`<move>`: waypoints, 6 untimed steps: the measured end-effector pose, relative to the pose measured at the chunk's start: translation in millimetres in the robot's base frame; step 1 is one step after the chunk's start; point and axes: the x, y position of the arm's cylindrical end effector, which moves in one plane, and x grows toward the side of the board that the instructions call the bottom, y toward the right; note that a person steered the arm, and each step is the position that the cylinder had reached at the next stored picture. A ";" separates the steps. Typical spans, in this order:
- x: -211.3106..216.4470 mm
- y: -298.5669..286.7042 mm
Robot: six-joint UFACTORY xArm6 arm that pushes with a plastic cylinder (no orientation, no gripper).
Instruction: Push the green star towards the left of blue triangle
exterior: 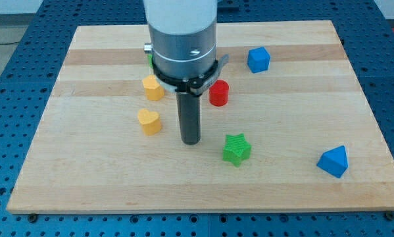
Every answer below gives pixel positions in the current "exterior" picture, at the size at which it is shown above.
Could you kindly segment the green block behind arm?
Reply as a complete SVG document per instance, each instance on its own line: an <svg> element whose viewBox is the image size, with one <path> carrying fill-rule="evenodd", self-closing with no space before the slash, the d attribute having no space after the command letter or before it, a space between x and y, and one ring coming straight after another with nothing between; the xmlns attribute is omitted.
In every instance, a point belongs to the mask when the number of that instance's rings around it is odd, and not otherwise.
<svg viewBox="0 0 394 237"><path fill-rule="evenodd" d="M147 59L148 59L148 63L149 63L150 68L153 68L153 56L152 56L152 54L148 54L147 55Z"/></svg>

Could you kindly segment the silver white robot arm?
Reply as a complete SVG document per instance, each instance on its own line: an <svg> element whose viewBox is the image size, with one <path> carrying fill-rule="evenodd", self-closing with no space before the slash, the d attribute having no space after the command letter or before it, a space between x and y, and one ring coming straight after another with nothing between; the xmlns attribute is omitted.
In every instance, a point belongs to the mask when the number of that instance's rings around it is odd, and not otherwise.
<svg viewBox="0 0 394 237"><path fill-rule="evenodd" d="M153 62L171 78L194 78L216 59L217 0L144 0Z"/></svg>

